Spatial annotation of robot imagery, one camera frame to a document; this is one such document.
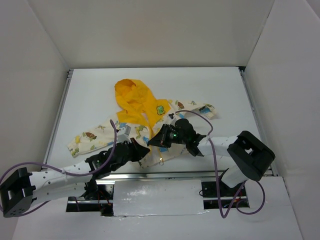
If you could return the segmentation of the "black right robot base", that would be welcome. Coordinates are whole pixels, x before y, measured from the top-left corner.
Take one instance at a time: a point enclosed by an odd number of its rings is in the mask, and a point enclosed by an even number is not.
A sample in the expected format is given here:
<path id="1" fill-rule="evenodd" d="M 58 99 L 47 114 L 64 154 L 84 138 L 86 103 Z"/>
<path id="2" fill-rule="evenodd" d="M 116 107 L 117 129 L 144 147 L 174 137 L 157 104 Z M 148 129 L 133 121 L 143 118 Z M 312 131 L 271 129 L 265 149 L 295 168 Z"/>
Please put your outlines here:
<path id="1" fill-rule="evenodd" d="M 205 210 L 218 209 L 218 194 L 217 194 L 217 186 L 216 186 L 216 175 L 213 171 L 200 171 L 198 172 L 201 187 L 198 194 L 202 197 L 203 200 L 203 208 Z M 223 209 L 227 209 L 229 204 L 231 203 L 233 197 L 236 195 L 238 189 L 241 186 L 241 183 L 237 184 L 235 187 L 228 187 L 225 183 L 221 181 L 221 175 L 224 172 L 218 171 L 218 179 L 219 179 L 219 192 L 221 199 L 221 206 Z M 238 193 L 234 203 L 232 204 L 232 208 L 236 207 L 236 204 L 240 201 L 244 200 L 244 202 L 240 202 L 239 206 L 248 208 L 249 204 L 247 203 L 247 193 L 246 189 L 243 186 L 241 191 Z"/>

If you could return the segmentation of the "silver zipper slider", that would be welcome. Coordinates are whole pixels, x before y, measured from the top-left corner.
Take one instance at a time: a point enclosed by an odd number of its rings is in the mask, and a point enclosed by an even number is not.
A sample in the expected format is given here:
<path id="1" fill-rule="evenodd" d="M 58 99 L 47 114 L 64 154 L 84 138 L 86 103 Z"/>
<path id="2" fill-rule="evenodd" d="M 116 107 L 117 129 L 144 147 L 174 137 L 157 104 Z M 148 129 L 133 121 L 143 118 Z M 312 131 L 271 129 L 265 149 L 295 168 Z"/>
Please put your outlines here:
<path id="1" fill-rule="evenodd" d="M 162 157 L 159 159 L 159 165 L 160 165 L 160 166 L 163 166 L 163 165 L 164 165 L 164 159 L 163 159 Z"/>

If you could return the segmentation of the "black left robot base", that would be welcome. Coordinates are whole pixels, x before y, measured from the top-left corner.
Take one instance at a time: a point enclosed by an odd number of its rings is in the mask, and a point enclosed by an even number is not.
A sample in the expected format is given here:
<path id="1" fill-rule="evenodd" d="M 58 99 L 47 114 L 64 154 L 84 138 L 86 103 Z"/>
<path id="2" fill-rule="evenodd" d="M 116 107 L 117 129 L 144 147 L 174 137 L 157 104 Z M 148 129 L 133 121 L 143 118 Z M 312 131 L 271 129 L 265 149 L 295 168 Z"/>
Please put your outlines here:
<path id="1" fill-rule="evenodd" d="M 87 182 L 84 187 L 85 192 L 78 197 L 80 210 L 85 212 L 99 212 L 101 216 L 112 217 L 114 185 L 97 184 L 95 180 Z"/>

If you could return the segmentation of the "cream printed kids jacket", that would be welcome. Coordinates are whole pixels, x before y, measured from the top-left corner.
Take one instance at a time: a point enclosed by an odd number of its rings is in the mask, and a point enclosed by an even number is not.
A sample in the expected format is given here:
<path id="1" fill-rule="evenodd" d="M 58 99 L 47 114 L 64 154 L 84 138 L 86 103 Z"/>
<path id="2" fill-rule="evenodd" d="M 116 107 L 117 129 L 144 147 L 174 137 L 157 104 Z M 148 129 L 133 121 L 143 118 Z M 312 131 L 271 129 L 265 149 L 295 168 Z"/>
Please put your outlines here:
<path id="1" fill-rule="evenodd" d="M 168 114 L 175 113 L 176 120 L 185 118 L 188 111 L 198 112 L 211 120 L 216 109 L 211 104 L 193 100 L 157 99 L 152 91 L 137 79 L 122 79 L 114 86 L 115 100 L 121 111 L 110 120 L 116 129 L 125 125 L 131 127 L 130 138 L 146 147 L 162 125 L 168 123 Z M 79 133 L 67 145 L 73 158 L 111 147 L 114 143 L 114 129 L 109 120 Z"/>

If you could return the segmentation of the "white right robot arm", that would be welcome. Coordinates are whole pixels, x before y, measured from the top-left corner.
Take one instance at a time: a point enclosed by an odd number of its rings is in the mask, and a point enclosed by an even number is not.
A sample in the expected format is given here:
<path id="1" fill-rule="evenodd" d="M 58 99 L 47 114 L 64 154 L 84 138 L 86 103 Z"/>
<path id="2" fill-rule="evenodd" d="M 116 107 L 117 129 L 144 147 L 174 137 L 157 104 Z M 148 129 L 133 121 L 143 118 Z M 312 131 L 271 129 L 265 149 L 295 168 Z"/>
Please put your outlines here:
<path id="1" fill-rule="evenodd" d="M 166 149 L 172 144 L 184 145 L 194 157 L 231 157 L 235 165 L 226 170 L 217 184 L 223 196 L 230 195 L 238 184 L 247 180 L 260 181 L 276 158 L 274 152 L 249 131 L 244 130 L 237 136 L 209 137 L 197 133 L 185 118 L 174 125 L 164 124 L 147 144 Z"/>

